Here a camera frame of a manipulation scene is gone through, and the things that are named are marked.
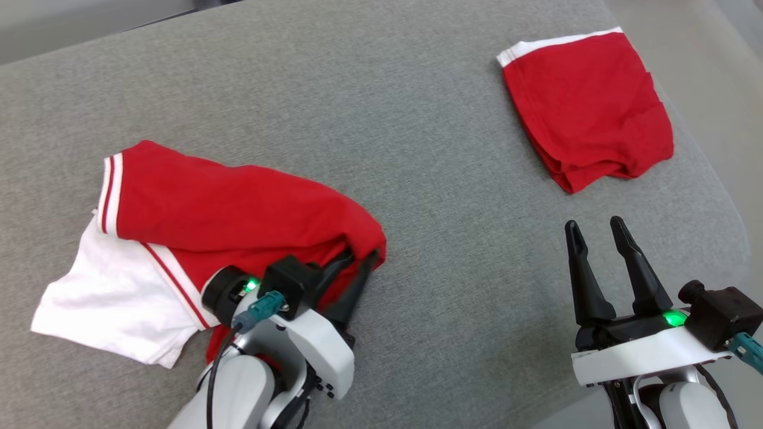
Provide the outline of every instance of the teal connector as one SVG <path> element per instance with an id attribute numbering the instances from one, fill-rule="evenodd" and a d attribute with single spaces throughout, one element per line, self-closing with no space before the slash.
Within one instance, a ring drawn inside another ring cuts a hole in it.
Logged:
<path id="1" fill-rule="evenodd" d="M 278 314 L 284 302 L 281 292 L 270 291 L 262 298 L 255 301 L 246 311 L 242 311 L 233 317 L 231 326 L 241 325 L 240 334 L 251 331 L 259 322 Z"/>
<path id="2" fill-rule="evenodd" d="M 742 360 L 742 362 L 755 368 L 763 375 L 763 347 L 752 337 L 744 332 L 734 335 L 729 346 L 731 353 Z"/>

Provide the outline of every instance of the garment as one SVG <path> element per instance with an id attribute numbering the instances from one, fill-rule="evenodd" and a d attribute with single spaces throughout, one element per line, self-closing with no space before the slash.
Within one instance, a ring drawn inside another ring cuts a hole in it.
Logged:
<path id="1" fill-rule="evenodd" d="M 356 262 L 319 308 L 341 296 L 359 260 L 378 249 L 384 261 L 382 227 L 363 207 L 307 179 L 145 140 L 105 160 L 72 270 L 48 286 L 31 329 L 169 368 L 194 332 L 219 324 L 201 290 L 221 267 L 262 278 L 286 255 L 325 264 L 346 247 Z"/>
<path id="2" fill-rule="evenodd" d="M 519 42 L 498 56 L 530 142 L 565 191 L 673 156 L 651 75 L 619 28 Z"/>

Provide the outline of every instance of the gray fabric surface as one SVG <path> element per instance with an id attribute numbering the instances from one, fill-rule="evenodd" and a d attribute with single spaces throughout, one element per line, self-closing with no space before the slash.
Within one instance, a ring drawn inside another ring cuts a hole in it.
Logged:
<path id="1" fill-rule="evenodd" d="M 256 0 L 0 67 L 0 427 L 165 427 L 194 393 L 208 333 L 166 370 L 28 331 L 101 159 L 144 138 L 321 181 L 384 226 L 356 381 L 317 395 L 310 429 L 527 427 L 579 394 L 570 218 L 620 314 L 611 215 L 674 299 L 693 278 L 744 287 L 744 227 L 675 116 L 672 160 L 573 196 L 522 131 L 495 55 L 615 25 L 599 0 Z"/>

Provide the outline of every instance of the folded red cloth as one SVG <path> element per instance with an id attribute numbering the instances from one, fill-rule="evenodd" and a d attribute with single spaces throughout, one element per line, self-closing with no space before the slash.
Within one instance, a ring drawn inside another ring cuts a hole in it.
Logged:
<path id="1" fill-rule="evenodd" d="M 145 140 L 108 158 L 103 186 L 98 229 L 139 241 L 199 327 L 219 323 L 201 306 L 201 290 L 221 267 L 262 278 L 289 254 L 324 265 L 350 247 L 356 261 L 329 287 L 322 308 L 341 296 L 373 250 L 377 266 L 385 260 L 382 227 L 361 205 L 273 169 L 223 166 Z M 215 331 L 208 360 L 226 333 Z"/>
<path id="2" fill-rule="evenodd" d="M 498 61 L 530 142 L 565 191 L 636 178 L 673 156 L 668 114 L 619 28 L 519 42 Z"/>

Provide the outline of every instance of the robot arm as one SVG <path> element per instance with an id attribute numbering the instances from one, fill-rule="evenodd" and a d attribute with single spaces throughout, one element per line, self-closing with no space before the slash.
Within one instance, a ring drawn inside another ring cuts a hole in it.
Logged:
<path id="1" fill-rule="evenodd" d="M 565 225 L 580 326 L 572 355 L 578 382 L 604 387 L 616 429 L 736 429 L 728 402 L 701 365 L 736 355 L 763 373 L 763 348 L 749 336 L 763 321 L 763 308 L 736 288 L 705 292 L 694 280 L 678 294 L 691 307 L 673 309 L 623 219 L 613 217 L 610 226 L 635 296 L 634 315 L 620 318 L 596 283 L 577 223 Z M 699 383 L 699 373 L 716 394 Z M 652 377 L 661 382 L 642 385 Z"/>
<path id="2" fill-rule="evenodd" d="M 272 264 L 262 283 L 229 266 L 204 287 L 202 301 L 222 323 L 240 329 L 219 356 L 211 416 L 214 429 L 287 427 L 315 390 L 343 398 L 353 383 L 355 338 L 346 331 L 376 261 L 372 253 L 344 295 L 315 310 L 328 286 L 353 261 L 341 253 L 323 269 L 293 256 Z M 201 374 L 196 396 L 169 429 L 203 429 L 215 363 Z"/>

